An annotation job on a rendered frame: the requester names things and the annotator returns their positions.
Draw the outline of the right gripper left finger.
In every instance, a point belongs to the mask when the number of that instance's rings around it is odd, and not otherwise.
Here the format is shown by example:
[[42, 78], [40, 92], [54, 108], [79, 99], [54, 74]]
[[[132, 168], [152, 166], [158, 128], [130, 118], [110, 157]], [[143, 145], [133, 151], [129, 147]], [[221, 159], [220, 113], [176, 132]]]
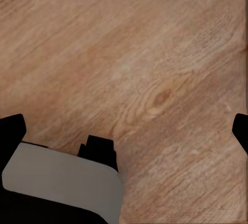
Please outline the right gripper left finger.
[[0, 175], [26, 134], [22, 114], [0, 119]]

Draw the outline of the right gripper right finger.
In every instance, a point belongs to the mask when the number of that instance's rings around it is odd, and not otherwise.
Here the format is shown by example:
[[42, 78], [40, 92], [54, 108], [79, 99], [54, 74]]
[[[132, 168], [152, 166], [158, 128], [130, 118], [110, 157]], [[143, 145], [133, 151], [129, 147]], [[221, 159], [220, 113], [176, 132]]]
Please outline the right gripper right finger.
[[248, 115], [236, 114], [232, 132], [248, 154]]

